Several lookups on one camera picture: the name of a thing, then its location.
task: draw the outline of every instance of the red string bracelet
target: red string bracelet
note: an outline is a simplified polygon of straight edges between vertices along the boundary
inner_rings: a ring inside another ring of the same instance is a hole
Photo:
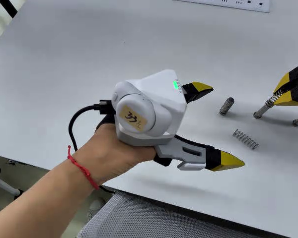
[[[79,169],[83,172],[83,174],[85,175],[85,177],[87,178],[87,180],[90,182],[90,184],[95,188],[95,189],[99,189],[99,186],[97,185],[97,183],[92,179],[92,177],[90,176],[90,172],[88,171],[87,168],[85,168],[84,166],[80,165],[71,155],[71,146],[68,146],[69,151],[68,151],[68,159],[71,160],[71,162],[73,164],[75,164],[77,167],[79,167]]]

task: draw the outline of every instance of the gray handle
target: gray handle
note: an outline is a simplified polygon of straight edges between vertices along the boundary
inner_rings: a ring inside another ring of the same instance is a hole
[[[167,144],[156,145],[155,150],[160,158],[171,158],[182,161],[180,170],[202,170],[206,166],[206,149],[186,143],[174,137]]]

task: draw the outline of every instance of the beige label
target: beige label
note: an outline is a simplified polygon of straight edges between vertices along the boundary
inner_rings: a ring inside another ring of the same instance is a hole
[[[145,125],[147,124],[147,120],[144,117],[134,112],[127,105],[123,107],[119,116],[126,122],[128,122],[129,125],[132,125],[134,128],[136,128],[138,131],[143,131]]]

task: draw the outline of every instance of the metal spring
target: metal spring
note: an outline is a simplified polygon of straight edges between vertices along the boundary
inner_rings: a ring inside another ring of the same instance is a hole
[[[246,144],[252,150],[255,150],[259,146],[259,144],[255,140],[253,140],[248,135],[246,135],[243,131],[240,131],[238,129],[236,129],[236,131],[233,133],[233,136],[236,137],[241,142],[244,142],[244,144]]]
[[[228,98],[221,107],[219,113],[224,116],[234,104],[234,98]]]
[[[283,91],[279,89],[274,95],[266,101],[266,105],[268,107],[272,107],[274,103],[282,96]]]

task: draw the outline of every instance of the power strip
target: power strip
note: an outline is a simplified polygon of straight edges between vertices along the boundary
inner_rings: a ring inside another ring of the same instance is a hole
[[[269,12],[270,0],[177,0],[208,5],[232,7],[250,11]]]

